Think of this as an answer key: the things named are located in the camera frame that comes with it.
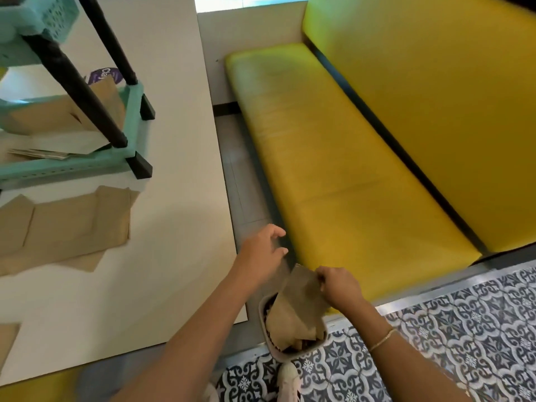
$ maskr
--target patterned tile floor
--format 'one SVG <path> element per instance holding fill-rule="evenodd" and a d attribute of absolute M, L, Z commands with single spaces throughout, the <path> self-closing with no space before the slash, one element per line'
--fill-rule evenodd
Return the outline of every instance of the patterned tile floor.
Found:
<path fill-rule="evenodd" d="M 479 402 L 536 400 L 536 267 L 387 315 L 426 358 Z M 354 328 L 294 361 L 303 401 L 387 402 L 391 398 Z M 279 365 L 270 354 L 229 367 L 221 401 L 277 398 Z"/>

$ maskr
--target forearm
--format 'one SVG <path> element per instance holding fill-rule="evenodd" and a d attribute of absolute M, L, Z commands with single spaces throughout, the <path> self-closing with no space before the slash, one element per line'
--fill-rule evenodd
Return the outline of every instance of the forearm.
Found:
<path fill-rule="evenodd" d="M 344 313 L 368 348 L 391 330 L 387 320 L 362 298 Z M 424 358 L 397 333 L 371 354 L 394 402 L 471 401 L 432 361 Z"/>
<path fill-rule="evenodd" d="M 226 277 L 166 344 L 163 356 L 113 401 L 197 400 L 249 292 L 239 279 Z"/>

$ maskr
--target black shelf leg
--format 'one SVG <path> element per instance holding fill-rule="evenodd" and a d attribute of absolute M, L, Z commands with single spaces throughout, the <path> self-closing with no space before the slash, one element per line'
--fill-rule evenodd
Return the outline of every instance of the black shelf leg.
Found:
<path fill-rule="evenodd" d="M 143 121 L 154 120 L 154 108 L 151 106 L 151 102 L 145 94 L 142 96 L 142 105 L 139 108 L 139 113 L 142 115 Z"/>
<path fill-rule="evenodd" d="M 97 31 L 99 38 L 108 50 L 108 53 L 110 54 L 114 63 L 117 65 L 117 68 L 123 75 L 126 84 L 129 86 L 137 85 L 138 79 L 136 78 L 136 74 L 130 66 L 129 61 L 123 52 L 123 48 L 121 48 L 121 45 L 119 44 L 114 32 L 106 21 L 104 12 L 102 12 L 97 0 L 79 1 L 82 5 L 82 8 L 84 8 L 87 17 L 90 19 L 91 24 L 93 24 L 95 31 Z"/>
<path fill-rule="evenodd" d="M 23 36 L 24 41 L 34 53 L 39 56 L 41 63 L 48 72 L 62 85 L 67 94 L 84 112 L 90 121 L 110 141 L 115 148 L 127 146 L 127 140 L 123 132 L 86 84 L 71 60 L 62 52 L 57 42 L 46 39 L 41 35 Z"/>
<path fill-rule="evenodd" d="M 136 179 L 147 179 L 153 175 L 152 165 L 138 152 L 136 152 L 135 156 L 126 158 L 126 161 Z"/>

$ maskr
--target hand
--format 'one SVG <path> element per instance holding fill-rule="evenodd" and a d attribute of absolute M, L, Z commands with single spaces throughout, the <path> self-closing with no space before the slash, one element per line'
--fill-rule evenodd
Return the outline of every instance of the hand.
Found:
<path fill-rule="evenodd" d="M 344 268 L 321 266 L 316 273 L 324 297 L 341 313 L 345 314 L 349 308 L 364 300 L 359 282 Z"/>
<path fill-rule="evenodd" d="M 264 284 L 277 270 L 288 249 L 274 249 L 273 238 L 283 237 L 286 232 L 281 227 L 268 224 L 258 233 L 245 239 L 236 256 L 229 276 L 238 279 L 250 294 Z"/>

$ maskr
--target tabletop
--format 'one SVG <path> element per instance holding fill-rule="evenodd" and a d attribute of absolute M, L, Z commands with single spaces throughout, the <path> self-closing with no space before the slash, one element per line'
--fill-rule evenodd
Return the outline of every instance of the tabletop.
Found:
<path fill-rule="evenodd" d="M 194 0 L 99 0 L 156 110 L 145 158 L 130 172 L 5 190 L 48 202 L 99 185 L 141 190 L 131 240 L 93 273 L 58 265 L 0 278 L 0 322 L 22 322 L 0 385 L 164 343 L 236 255 Z M 114 63 L 82 12 L 62 46 L 82 75 Z M 0 98 L 64 93 L 41 66 L 11 68 Z M 237 322 L 247 319 L 245 308 Z"/>

